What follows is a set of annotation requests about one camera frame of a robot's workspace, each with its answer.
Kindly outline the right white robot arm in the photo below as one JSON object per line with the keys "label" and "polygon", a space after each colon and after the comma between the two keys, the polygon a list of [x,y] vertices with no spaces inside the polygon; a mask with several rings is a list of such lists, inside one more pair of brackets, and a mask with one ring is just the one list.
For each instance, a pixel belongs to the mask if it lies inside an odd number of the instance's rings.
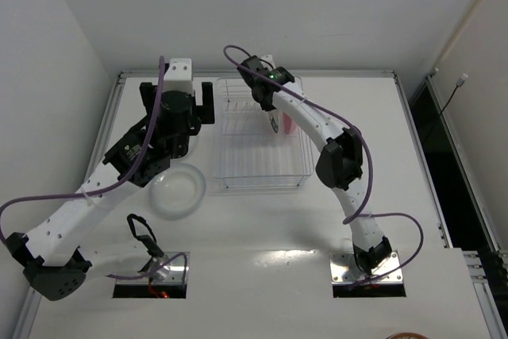
{"label": "right white robot arm", "polygon": [[257,56],[233,63],[264,110],[279,110],[312,140],[319,158],[315,173],[336,195],[352,231],[353,253],[366,275],[391,254],[391,244],[368,205],[373,166],[361,132],[348,120],[311,101],[283,67],[270,71]]}

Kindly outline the pink plate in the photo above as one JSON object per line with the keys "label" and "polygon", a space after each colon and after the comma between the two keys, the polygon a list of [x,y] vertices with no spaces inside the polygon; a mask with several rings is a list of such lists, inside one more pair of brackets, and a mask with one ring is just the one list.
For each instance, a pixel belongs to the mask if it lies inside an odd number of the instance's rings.
{"label": "pink plate", "polygon": [[293,121],[293,119],[283,113],[283,131],[286,135],[291,135],[297,128],[297,124]]}

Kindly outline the green rimmed white plate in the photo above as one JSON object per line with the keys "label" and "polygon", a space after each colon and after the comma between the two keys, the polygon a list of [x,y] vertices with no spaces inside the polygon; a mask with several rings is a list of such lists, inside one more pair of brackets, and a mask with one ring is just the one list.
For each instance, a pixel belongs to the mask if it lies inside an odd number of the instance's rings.
{"label": "green rimmed white plate", "polygon": [[279,131],[279,115],[275,110],[269,111],[267,113],[268,119],[270,122],[271,129],[274,133]]}

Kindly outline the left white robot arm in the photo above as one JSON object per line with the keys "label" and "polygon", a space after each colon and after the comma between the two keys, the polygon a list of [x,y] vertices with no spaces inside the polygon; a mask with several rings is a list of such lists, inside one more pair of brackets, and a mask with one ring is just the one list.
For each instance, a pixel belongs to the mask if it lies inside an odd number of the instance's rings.
{"label": "left white robot arm", "polygon": [[191,137],[215,122],[214,90],[202,83],[202,103],[192,88],[143,82],[145,116],[106,152],[74,194],[59,194],[63,205],[27,233],[1,235],[22,266],[29,285],[50,301],[74,293],[99,270],[102,256],[86,253],[84,238],[121,202],[149,185],[183,158]]}

